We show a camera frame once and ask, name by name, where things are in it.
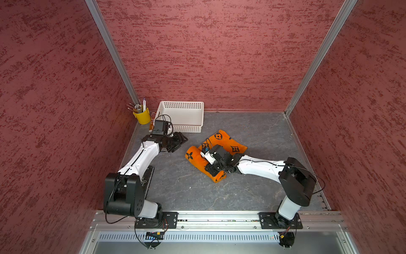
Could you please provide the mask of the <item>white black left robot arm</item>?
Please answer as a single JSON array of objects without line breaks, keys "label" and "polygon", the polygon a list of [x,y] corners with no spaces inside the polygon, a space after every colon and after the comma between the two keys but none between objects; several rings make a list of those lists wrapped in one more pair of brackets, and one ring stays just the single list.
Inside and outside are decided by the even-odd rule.
[{"label": "white black left robot arm", "polygon": [[120,215],[124,219],[134,217],[153,228],[163,226],[162,205],[145,199],[142,178],[151,167],[153,159],[161,152],[175,152],[188,138],[181,132],[169,136],[149,134],[141,142],[139,150],[117,173],[105,178],[103,211]]}]

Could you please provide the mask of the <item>orange black patterned pillowcase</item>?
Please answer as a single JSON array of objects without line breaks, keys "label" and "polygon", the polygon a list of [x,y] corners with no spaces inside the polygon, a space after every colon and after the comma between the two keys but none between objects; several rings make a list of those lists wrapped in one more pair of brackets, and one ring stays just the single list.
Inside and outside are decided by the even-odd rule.
[{"label": "orange black patterned pillowcase", "polygon": [[244,156],[247,146],[219,130],[207,138],[199,147],[190,147],[185,158],[214,183],[226,178],[226,174],[238,171],[238,161]]}]

